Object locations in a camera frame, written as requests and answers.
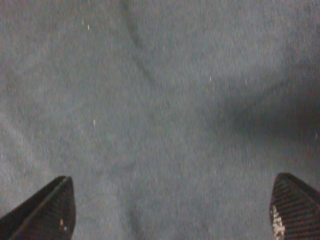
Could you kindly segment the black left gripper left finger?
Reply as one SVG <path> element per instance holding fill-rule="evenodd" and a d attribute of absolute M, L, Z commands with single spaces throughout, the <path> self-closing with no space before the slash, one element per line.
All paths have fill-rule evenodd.
<path fill-rule="evenodd" d="M 0 238 L 71 240 L 75 226 L 73 179 L 61 175 L 0 218 Z"/>

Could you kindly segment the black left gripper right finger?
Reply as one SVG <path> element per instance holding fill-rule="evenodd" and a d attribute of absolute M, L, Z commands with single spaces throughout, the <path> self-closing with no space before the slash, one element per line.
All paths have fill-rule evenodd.
<path fill-rule="evenodd" d="M 274 240 L 320 238 L 320 193 L 288 172 L 274 181 L 269 204 Z"/>

